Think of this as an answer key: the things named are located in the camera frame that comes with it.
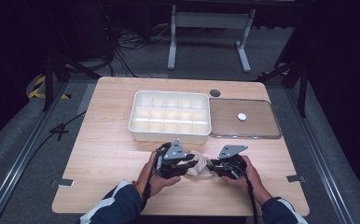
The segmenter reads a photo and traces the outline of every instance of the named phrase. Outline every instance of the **person's right hand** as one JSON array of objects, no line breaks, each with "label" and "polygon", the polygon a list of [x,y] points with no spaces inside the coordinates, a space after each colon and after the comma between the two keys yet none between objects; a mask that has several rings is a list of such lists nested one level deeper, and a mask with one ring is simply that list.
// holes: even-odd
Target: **person's right hand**
[{"label": "person's right hand", "polygon": [[[252,183],[253,194],[255,196],[255,199],[262,206],[262,204],[265,201],[267,201],[268,199],[272,198],[272,196],[262,185],[261,177],[259,176],[256,168],[250,162],[249,158],[247,156],[242,156],[242,158],[247,164],[246,174],[247,174],[248,179]],[[244,176],[242,176],[239,179],[235,179],[235,180],[231,179],[227,176],[221,176],[221,179],[223,181],[225,181],[227,184],[240,189],[243,194],[248,195],[249,189],[247,187],[246,178]]]}]

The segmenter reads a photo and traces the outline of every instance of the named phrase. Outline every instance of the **wooden table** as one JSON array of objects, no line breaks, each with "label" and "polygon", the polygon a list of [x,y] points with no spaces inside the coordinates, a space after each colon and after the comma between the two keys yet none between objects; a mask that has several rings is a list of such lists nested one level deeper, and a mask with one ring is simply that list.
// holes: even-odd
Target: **wooden table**
[{"label": "wooden table", "polygon": [[[123,179],[137,179],[151,151],[162,143],[136,142],[128,124],[137,91],[185,91],[210,95],[221,91],[221,98],[267,100],[263,84],[212,80],[102,77],[90,101],[87,114],[63,174],[74,179],[71,188],[59,187],[52,209],[56,213],[87,213]],[[203,145],[182,144],[185,151],[198,150],[216,159],[224,145],[247,145],[248,155],[273,196],[290,201],[301,215],[309,214],[299,182],[288,182],[296,171],[284,138],[217,139],[209,137]],[[182,181],[165,188],[148,201],[144,215],[174,216],[251,216],[248,197],[221,179],[182,176]]]}]

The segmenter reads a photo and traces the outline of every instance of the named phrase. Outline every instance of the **person's left hand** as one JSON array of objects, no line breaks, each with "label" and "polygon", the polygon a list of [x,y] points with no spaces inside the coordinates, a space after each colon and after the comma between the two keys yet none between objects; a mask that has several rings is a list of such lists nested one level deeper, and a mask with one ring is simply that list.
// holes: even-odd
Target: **person's left hand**
[{"label": "person's left hand", "polygon": [[[151,166],[153,166],[154,158],[156,156],[157,152],[153,151],[150,155],[150,159],[143,167],[142,171],[139,174],[139,178],[137,179],[137,182],[139,183],[140,191],[145,191],[145,186],[147,184],[148,175],[150,173]],[[175,183],[179,182],[181,180],[180,176],[174,176],[170,179],[165,179],[160,177],[157,174],[153,174],[153,176],[150,179],[150,197],[158,194],[163,188],[169,187],[171,185],[174,185]]]}]

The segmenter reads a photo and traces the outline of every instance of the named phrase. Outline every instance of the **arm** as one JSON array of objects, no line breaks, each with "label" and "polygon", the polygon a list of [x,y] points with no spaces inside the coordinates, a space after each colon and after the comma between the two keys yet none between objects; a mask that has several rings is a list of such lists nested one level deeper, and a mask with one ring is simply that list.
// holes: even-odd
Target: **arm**
[{"label": "arm", "polygon": [[[261,182],[258,171],[250,162],[247,156],[242,156],[247,164],[246,174],[253,186],[253,194],[256,201],[261,206],[262,218],[265,223],[307,223],[307,221],[298,214],[291,203],[282,198],[273,198],[265,189]],[[229,185],[241,190],[244,195],[248,195],[246,178],[234,180],[227,176],[221,176],[221,179]]]},{"label": "arm", "polygon": [[[148,176],[156,152],[151,153],[150,159],[143,167],[137,181],[130,183],[127,180],[120,182],[114,189],[108,192],[104,198],[87,214],[82,216],[77,223],[130,223],[143,211],[143,192],[147,185]],[[164,179],[158,175],[152,175],[150,179],[150,195],[158,194],[163,188],[174,185],[181,180],[180,176]]]}]

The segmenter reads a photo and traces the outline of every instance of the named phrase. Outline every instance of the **hand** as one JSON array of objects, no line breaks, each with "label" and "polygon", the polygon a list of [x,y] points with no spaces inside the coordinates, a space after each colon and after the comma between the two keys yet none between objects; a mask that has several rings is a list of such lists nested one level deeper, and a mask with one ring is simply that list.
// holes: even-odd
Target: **hand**
[{"label": "hand", "polygon": [[[150,155],[150,159],[143,167],[142,171],[139,174],[139,178],[137,179],[137,182],[139,183],[140,191],[145,190],[145,186],[147,184],[148,176],[151,170],[151,167],[153,166],[154,158],[156,156],[157,152],[153,151]],[[150,179],[150,187],[151,187],[151,193],[150,197],[158,194],[163,188],[169,187],[171,185],[174,185],[175,183],[179,182],[181,180],[180,176],[174,176],[170,179],[165,179],[160,177],[157,174],[153,174],[153,176]]]},{"label": "hand", "polygon": [[[248,179],[252,183],[255,199],[259,203],[259,205],[262,206],[262,204],[264,204],[264,202],[266,202],[268,199],[272,198],[272,196],[262,185],[261,177],[259,176],[256,168],[250,162],[249,158],[247,156],[242,156],[242,158],[247,164],[246,174]],[[240,189],[243,194],[248,195],[249,188],[247,187],[246,178],[244,176],[236,180],[231,179],[227,176],[221,176],[221,179],[224,180],[227,184]]]}]

